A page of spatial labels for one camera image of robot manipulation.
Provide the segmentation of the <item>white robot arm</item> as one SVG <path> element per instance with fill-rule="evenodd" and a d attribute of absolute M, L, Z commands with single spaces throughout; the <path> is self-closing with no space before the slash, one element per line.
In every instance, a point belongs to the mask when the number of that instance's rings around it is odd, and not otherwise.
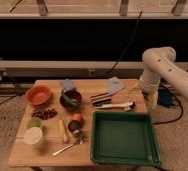
<path fill-rule="evenodd" d="M 172 47 L 150 48 L 142 54 L 143 73 L 138 85 L 144 93 L 158 90 L 160 80 L 165 79 L 188 101 L 188 72 L 174 64 L 176 52 Z"/>

